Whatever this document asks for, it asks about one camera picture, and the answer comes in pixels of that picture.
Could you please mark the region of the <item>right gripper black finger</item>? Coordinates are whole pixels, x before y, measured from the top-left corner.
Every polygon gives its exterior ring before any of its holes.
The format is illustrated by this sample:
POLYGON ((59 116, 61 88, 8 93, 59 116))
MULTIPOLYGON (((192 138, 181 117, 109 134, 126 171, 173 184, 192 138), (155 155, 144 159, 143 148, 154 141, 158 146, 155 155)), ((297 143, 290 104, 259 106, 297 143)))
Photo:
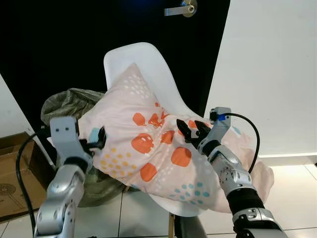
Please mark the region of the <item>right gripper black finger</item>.
POLYGON ((188 127, 186 122, 181 119, 176 120, 177 128, 179 129, 180 133, 183 135, 185 143, 192 143, 192 130, 188 127))
POLYGON ((209 135, 211 128, 206 123, 199 120, 195 120, 194 123, 196 125, 195 140, 203 140, 209 135))

